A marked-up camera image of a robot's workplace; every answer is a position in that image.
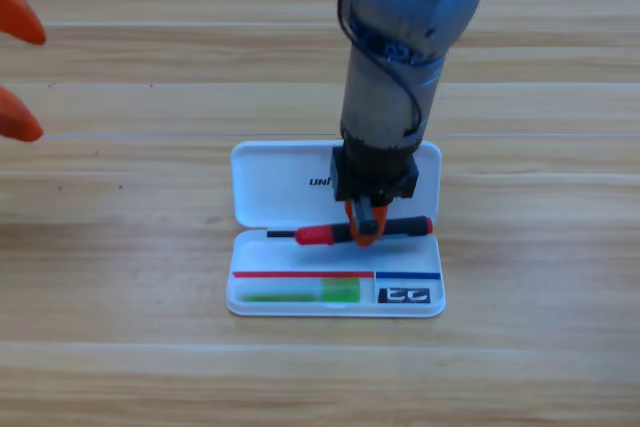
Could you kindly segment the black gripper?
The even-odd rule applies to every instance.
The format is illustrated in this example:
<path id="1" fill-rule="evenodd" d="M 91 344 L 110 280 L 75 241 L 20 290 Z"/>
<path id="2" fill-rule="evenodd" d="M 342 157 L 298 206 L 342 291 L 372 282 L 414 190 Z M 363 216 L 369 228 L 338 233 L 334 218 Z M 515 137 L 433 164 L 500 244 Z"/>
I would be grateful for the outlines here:
<path id="1" fill-rule="evenodd" d="M 383 235 L 389 204 L 395 198 L 411 198 L 419 176 L 414 154 L 415 143 L 406 148 L 379 149 L 359 141 L 347 141 L 332 148 L 330 178 L 334 199 L 345 201 L 349 233 L 360 247 L 368 247 Z M 376 230 L 361 234 L 357 227 L 352 200 L 366 196 L 371 199 Z"/>

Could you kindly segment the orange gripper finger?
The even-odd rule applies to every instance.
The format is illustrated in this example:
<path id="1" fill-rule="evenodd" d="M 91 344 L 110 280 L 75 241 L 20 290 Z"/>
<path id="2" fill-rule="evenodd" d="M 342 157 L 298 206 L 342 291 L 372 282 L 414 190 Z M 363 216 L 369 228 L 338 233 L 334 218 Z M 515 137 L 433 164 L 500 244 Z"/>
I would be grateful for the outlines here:
<path id="1" fill-rule="evenodd" d="M 1 31 L 33 45 L 44 45 L 46 31 L 27 0 L 1 0 Z"/>
<path id="2" fill-rule="evenodd" d="M 35 142 L 43 136 L 40 123 L 16 94 L 2 86 L 0 101 L 2 137 Z"/>

